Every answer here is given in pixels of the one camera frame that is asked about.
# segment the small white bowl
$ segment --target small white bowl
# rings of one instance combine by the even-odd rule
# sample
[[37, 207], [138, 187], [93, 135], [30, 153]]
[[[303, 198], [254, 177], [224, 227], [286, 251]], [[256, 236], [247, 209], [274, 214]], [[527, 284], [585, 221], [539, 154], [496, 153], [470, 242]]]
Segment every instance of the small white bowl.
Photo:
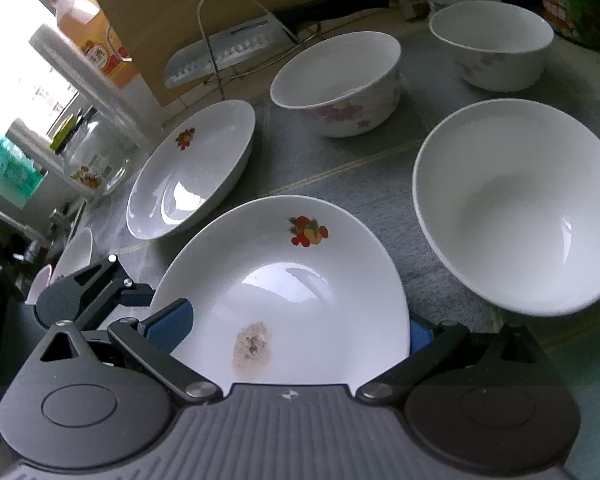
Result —
[[140, 240], [192, 227], [224, 200], [251, 153], [253, 107], [221, 101], [174, 128], [158, 146], [131, 190], [126, 225]]
[[31, 282], [31, 287], [29, 288], [29, 293], [27, 294], [27, 300], [25, 301], [26, 304], [36, 304], [42, 291], [49, 286], [49, 283], [51, 283], [52, 272], [53, 267], [51, 267], [51, 264], [45, 265], [38, 271], [36, 277], [33, 278], [33, 281]]
[[522, 7], [500, 2], [461, 2], [429, 20], [462, 79], [495, 92], [522, 90], [538, 81], [554, 30]]
[[458, 110], [420, 148], [413, 201], [446, 268], [491, 303], [561, 316], [600, 298], [600, 140], [564, 112]]
[[51, 283], [92, 264], [97, 259], [93, 233], [88, 227], [80, 229], [64, 248], [51, 275]]
[[362, 222], [317, 198], [262, 198], [211, 222], [173, 261], [150, 310], [178, 298], [196, 322], [172, 355], [225, 394], [235, 382], [355, 392], [409, 354], [394, 263]]
[[382, 32], [321, 41], [280, 69], [271, 83], [271, 100], [327, 137], [368, 132], [398, 105], [400, 51], [398, 40]]

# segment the food stain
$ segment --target food stain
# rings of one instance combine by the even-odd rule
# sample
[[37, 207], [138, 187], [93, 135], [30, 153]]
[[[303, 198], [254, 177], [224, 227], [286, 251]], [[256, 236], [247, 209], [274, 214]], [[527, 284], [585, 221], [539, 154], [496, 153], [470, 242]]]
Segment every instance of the food stain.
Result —
[[234, 345], [234, 372], [241, 381], [255, 380], [271, 361], [269, 331], [263, 322], [252, 323], [238, 332]]

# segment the table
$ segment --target table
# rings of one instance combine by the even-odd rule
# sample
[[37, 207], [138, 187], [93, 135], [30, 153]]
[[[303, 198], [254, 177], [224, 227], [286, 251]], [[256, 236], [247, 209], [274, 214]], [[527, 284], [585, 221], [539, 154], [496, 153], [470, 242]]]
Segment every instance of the table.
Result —
[[[131, 179], [88, 209], [82, 225], [91, 227], [102, 254], [118, 254], [133, 279], [156, 287], [181, 248], [234, 206], [282, 193], [333, 202], [362, 220], [387, 248], [413, 312], [433, 322], [458, 320], [474, 331], [496, 332], [508, 320], [522, 321], [532, 330], [572, 388], [582, 412], [567, 469], [578, 478], [600, 480], [600, 301], [572, 316], [523, 317], [485, 302], [443, 267], [427, 245], [413, 209], [414, 159], [428, 132], [445, 116], [503, 95], [458, 79], [442, 46], [423, 27], [400, 40], [402, 97], [395, 113], [374, 131], [349, 139], [319, 137], [299, 129], [284, 110], [262, 97], [254, 103], [256, 133], [245, 173], [201, 224], [162, 240], [139, 242], [125, 223]], [[576, 69], [579, 60], [586, 62], [584, 69]], [[540, 82], [508, 96], [560, 108], [600, 138], [600, 66], [564, 40], [552, 45]]]

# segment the fruit decal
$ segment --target fruit decal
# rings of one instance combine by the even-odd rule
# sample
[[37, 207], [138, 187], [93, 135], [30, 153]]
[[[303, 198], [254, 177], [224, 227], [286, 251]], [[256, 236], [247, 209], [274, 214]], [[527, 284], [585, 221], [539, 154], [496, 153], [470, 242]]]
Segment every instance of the fruit decal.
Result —
[[187, 148], [193, 140], [193, 134], [196, 132], [195, 128], [188, 128], [183, 132], [180, 132], [176, 137], [176, 144], [180, 147], [180, 151]]
[[295, 235], [291, 238], [293, 245], [301, 244], [302, 247], [308, 247], [311, 244], [319, 244], [323, 238], [329, 238], [327, 228], [319, 225], [315, 218], [309, 220], [306, 216], [299, 216], [298, 218], [291, 217], [289, 221], [293, 224], [293, 227], [289, 228], [289, 232]]
[[79, 180], [85, 186], [91, 189], [98, 189], [102, 184], [102, 178], [89, 171], [88, 166], [81, 166], [80, 170], [72, 174], [71, 178]]

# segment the ceramic bowl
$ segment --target ceramic bowl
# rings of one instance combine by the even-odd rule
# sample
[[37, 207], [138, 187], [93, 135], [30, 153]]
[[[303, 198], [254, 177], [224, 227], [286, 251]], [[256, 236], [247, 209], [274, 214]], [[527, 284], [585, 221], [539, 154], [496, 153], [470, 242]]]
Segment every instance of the ceramic bowl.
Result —
[[173, 261], [151, 311], [195, 310], [172, 355], [217, 383], [361, 384], [409, 354], [407, 302], [373, 233], [317, 198], [243, 204]]
[[36, 304], [40, 293], [49, 286], [49, 283], [51, 283], [52, 272], [53, 267], [51, 267], [51, 265], [45, 265], [38, 271], [36, 277], [33, 278], [33, 281], [31, 282], [31, 287], [29, 287], [29, 293], [27, 294], [25, 303], [30, 305]]
[[62, 252], [51, 275], [50, 284], [92, 264], [97, 258], [98, 251], [93, 241], [91, 229], [87, 227], [79, 230], [64, 248], [64, 252]]
[[245, 101], [222, 101], [192, 115], [158, 146], [126, 205], [133, 236], [152, 240], [192, 227], [240, 179], [256, 116]]
[[544, 51], [554, 30], [522, 7], [500, 2], [461, 2], [436, 12], [429, 20], [460, 77], [496, 92], [522, 90], [538, 81]]
[[282, 67], [270, 96], [299, 123], [327, 137], [378, 126], [400, 99], [400, 43], [382, 32], [352, 32], [321, 41]]
[[418, 153], [413, 201], [440, 260], [491, 303], [560, 316], [600, 298], [600, 140], [564, 112], [458, 110]]

